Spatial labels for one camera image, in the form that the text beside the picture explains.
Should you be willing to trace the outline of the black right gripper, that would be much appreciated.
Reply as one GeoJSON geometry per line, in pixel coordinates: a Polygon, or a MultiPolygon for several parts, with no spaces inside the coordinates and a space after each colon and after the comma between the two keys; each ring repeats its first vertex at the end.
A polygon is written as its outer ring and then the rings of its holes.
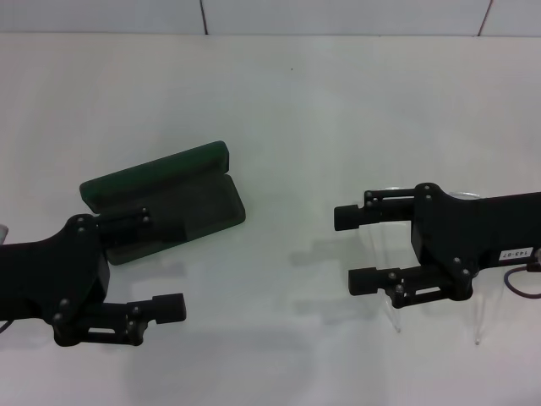
{"type": "Polygon", "coordinates": [[[489,268],[530,266],[540,250],[540,193],[464,200],[426,183],[414,189],[366,190],[363,206],[334,209],[336,231],[409,221],[419,264],[353,269],[352,296],[385,292],[394,308],[473,294],[475,274],[489,268]]]}

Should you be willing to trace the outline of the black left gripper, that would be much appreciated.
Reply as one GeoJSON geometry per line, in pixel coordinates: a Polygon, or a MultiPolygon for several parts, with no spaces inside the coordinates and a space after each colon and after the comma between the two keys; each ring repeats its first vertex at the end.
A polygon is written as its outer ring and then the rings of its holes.
{"type": "Polygon", "coordinates": [[[55,342],[63,347],[140,346],[151,321],[186,320],[183,294],[104,303],[110,280],[104,248],[185,240],[182,220],[167,220],[141,206],[96,217],[75,215],[48,239],[5,244],[1,247],[1,325],[40,319],[52,327],[55,342]]]}

